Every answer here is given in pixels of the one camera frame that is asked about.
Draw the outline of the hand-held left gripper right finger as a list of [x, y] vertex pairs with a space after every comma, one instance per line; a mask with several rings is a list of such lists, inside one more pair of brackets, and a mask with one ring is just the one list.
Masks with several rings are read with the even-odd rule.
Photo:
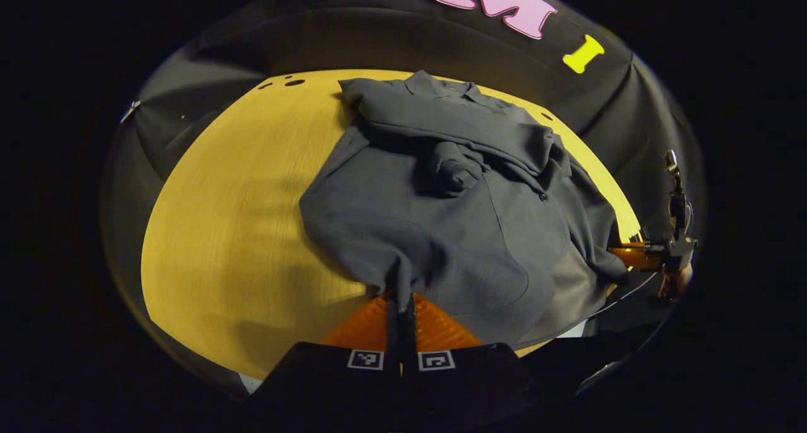
[[419, 293], [401, 315], [401, 367], [404, 422], [507, 422], [547, 396], [510, 346], [482, 342]]

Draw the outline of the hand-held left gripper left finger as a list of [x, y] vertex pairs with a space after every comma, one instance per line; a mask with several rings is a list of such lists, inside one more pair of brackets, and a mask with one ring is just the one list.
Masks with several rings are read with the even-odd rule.
[[398, 304], [384, 294], [323, 343], [298, 342], [245, 405], [251, 430], [398, 430]]

